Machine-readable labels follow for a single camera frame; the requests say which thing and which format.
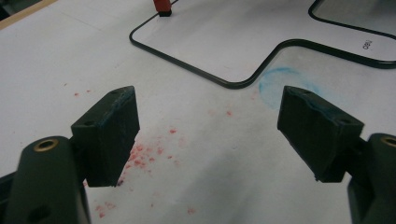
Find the red stain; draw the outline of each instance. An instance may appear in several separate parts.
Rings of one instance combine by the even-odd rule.
[[[117,186],[123,185],[124,180],[125,180],[125,176],[120,177],[119,181],[117,182]]]
[[[101,205],[97,205],[95,211],[103,211],[105,208]]]
[[[195,208],[193,208],[193,207],[188,207],[188,209],[187,209],[187,214],[193,215],[194,213],[196,213]]]
[[[146,169],[146,163],[145,163],[145,162],[142,162],[142,164],[140,164],[139,167],[140,167],[141,169]]]
[[[135,166],[138,166],[138,165],[140,165],[140,164],[142,164],[142,161],[134,161],[134,165],[135,165]]]
[[[116,205],[114,203],[105,202],[105,205],[106,205],[108,210],[111,210],[111,209],[116,207]]]
[[[123,185],[123,180],[119,180],[119,181],[117,182],[117,186],[121,186],[121,185]]]
[[[99,218],[102,218],[105,216],[105,208],[102,205],[96,206],[95,211],[99,212]]]
[[[136,150],[142,151],[144,149],[143,145],[139,144],[136,146]]]
[[[163,148],[159,147],[159,148],[157,149],[157,154],[158,154],[158,155],[163,154]]]

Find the screw hole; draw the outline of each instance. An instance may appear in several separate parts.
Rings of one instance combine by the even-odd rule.
[[[44,152],[55,148],[59,141],[57,139],[46,139],[35,145],[34,151]]]
[[[86,125],[86,126],[91,126],[91,125],[93,125],[95,122],[93,122],[92,120],[89,120],[89,121],[86,121],[85,123],[84,123],[84,125]]]
[[[396,147],[396,138],[385,136],[381,138],[382,142],[391,147]]]
[[[38,223],[50,216],[50,208],[47,205],[42,205],[34,209],[28,217],[30,223]]]

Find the red splatter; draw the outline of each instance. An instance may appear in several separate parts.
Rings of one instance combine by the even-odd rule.
[[[105,202],[105,205],[106,205],[108,210],[111,210],[111,209],[116,207],[116,205],[114,203]]]
[[[134,161],[134,165],[135,165],[135,166],[138,166],[138,165],[140,165],[140,164],[142,164],[142,161]]]
[[[143,145],[139,144],[136,146],[136,150],[142,151],[144,149]]]
[[[193,208],[193,207],[188,207],[188,209],[187,209],[187,214],[193,215],[195,212],[196,212],[195,208]]]
[[[102,205],[96,206],[95,211],[99,212],[99,218],[102,218],[105,216],[105,208]]]
[[[136,154],[131,154],[131,156],[129,157],[128,161],[134,161],[134,159],[136,159],[137,155]]]
[[[103,211],[105,208],[101,205],[97,205],[95,211]]]
[[[142,164],[140,164],[139,167],[142,168],[142,169],[146,169],[146,163],[142,162]]]
[[[159,147],[159,148],[157,149],[157,154],[158,154],[158,155],[163,154],[163,148]]]
[[[117,186],[121,186],[121,185],[123,185],[123,180],[119,180],[119,181],[117,182]]]
[[[125,176],[120,177],[119,181],[117,182],[117,186],[123,185],[124,180],[125,180]]]

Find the black tape outline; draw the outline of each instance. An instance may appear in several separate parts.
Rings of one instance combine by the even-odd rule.
[[[350,25],[346,25],[343,23],[339,23],[339,22],[334,22],[334,21],[326,21],[323,20],[321,18],[316,17],[312,11],[315,9],[315,7],[319,4],[321,0],[317,0],[315,1],[315,3],[309,8],[308,10],[308,14],[311,18],[313,18],[314,20],[317,21],[323,21],[323,22],[327,22],[330,24],[334,24],[334,25],[339,25],[339,26],[344,26],[346,28],[350,28],[350,29],[355,29],[355,30],[360,30],[363,32],[367,32],[367,33],[372,33],[372,34],[376,34],[376,35],[383,35],[386,37],[390,37],[392,39],[396,40],[396,36],[394,35],[389,35],[389,34],[385,34],[385,33],[381,33],[381,32],[377,32],[377,31],[372,31],[372,30],[368,30],[365,28],[360,28],[360,27],[355,27],[355,26],[350,26]],[[195,73],[198,76],[204,77],[210,81],[213,81],[217,84],[219,84],[222,87],[225,87],[227,89],[232,89],[232,90],[238,90],[238,89],[243,89],[247,86],[249,86],[250,84],[252,84],[256,78],[262,73],[262,71],[265,69],[265,67],[275,58],[275,56],[282,50],[288,47],[302,47],[302,48],[307,48],[307,49],[312,49],[321,53],[325,53],[325,54],[329,54],[332,55],[334,57],[338,57],[341,59],[345,59],[348,61],[351,61],[353,63],[360,63],[366,66],[370,66],[373,68],[380,68],[380,69],[393,69],[396,68],[396,61],[380,61],[380,60],[375,60],[375,59],[370,59],[367,57],[363,57],[357,54],[353,54],[344,50],[340,50],[340,49],[335,49],[332,47],[328,47],[322,44],[318,44],[309,40],[304,40],[304,39],[289,39],[286,41],[283,41],[281,43],[279,43],[274,50],[267,56],[267,58],[265,58],[265,60],[262,62],[262,64],[260,64],[260,66],[256,69],[256,71],[253,73],[253,75],[251,75],[248,79],[244,80],[244,81],[240,81],[240,82],[230,82],[227,80],[224,80],[220,77],[216,77],[210,73],[207,73],[204,70],[201,70],[195,66],[190,65],[189,63],[185,63],[179,59],[176,59],[172,56],[169,56],[165,53],[160,52],[159,50],[156,50],[154,48],[151,48],[147,45],[144,45],[138,41],[135,41],[133,39],[133,35],[134,32],[136,32],[138,29],[140,29],[142,26],[144,26],[146,23],[148,23],[149,21],[153,20],[154,18],[156,18],[158,16],[158,13],[155,14],[154,16],[152,16],[151,18],[149,18],[147,21],[143,22],[141,25],[137,26],[136,28],[134,28],[132,30],[132,32],[129,35],[129,39],[131,40],[132,44],[134,46],[137,46],[145,51],[148,51],[149,53],[152,53],[170,63],[174,63],[184,69],[187,69],[193,73]]]

